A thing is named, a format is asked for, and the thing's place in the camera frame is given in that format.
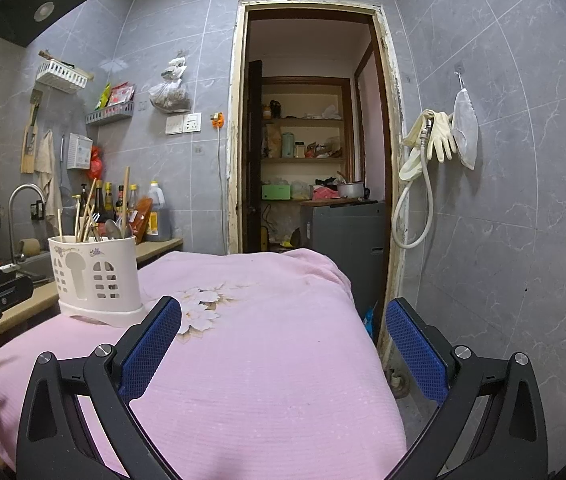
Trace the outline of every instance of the screw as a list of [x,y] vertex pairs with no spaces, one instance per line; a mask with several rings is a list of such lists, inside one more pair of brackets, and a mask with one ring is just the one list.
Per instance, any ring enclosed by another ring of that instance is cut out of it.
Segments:
[[523,352],[517,352],[514,359],[520,365],[526,365],[529,362],[528,357]]
[[472,355],[472,351],[467,348],[467,346],[457,346],[454,348],[454,354],[459,359],[468,359],[470,355]]
[[108,344],[99,345],[97,346],[97,348],[94,349],[94,353],[96,354],[97,357],[105,357],[107,355],[110,355],[111,352],[112,352],[112,345],[108,345]]
[[50,352],[43,352],[39,355],[39,357],[37,357],[37,362],[41,365],[44,365],[45,363],[49,362],[50,359],[52,359],[52,354]]

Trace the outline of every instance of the orange plug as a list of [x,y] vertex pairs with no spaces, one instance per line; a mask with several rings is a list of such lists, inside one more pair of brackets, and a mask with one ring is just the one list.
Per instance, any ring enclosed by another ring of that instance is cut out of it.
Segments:
[[223,128],[223,125],[225,124],[223,112],[215,113],[214,115],[212,115],[212,117],[210,117],[210,119],[212,120],[212,126],[214,126],[215,128]]

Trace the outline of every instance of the ceiling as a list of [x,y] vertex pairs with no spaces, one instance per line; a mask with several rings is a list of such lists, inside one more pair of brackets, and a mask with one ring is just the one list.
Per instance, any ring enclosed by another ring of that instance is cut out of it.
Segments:
[[369,43],[363,23],[333,20],[256,20],[250,25],[250,59],[305,57],[358,60]]

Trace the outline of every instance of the faucet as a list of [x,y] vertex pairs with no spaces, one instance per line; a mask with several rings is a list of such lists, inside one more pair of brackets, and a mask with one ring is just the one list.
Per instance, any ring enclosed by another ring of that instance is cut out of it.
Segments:
[[14,264],[16,263],[23,263],[23,254],[19,254],[19,258],[17,261],[17,256],[14,254],[14,222],[12,221],[12,204],[14,203],[14,198],[24,189],[33,189],[36,191],[39,196],[41,197],[41,201],[43,205],[45,205],[45,196],[39,186],[36,184],[21,184],[18,188],[16,188],[12,195],[10,195],[10,200],[7,203],[7,233],[10,238],[10,261]]

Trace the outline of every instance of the green box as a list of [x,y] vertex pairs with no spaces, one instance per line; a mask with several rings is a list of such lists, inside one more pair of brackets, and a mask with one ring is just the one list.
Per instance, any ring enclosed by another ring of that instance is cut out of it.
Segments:
[[289,200],[290,196],[290,186],[273,186],[272,184],[261,186],[263,200]]

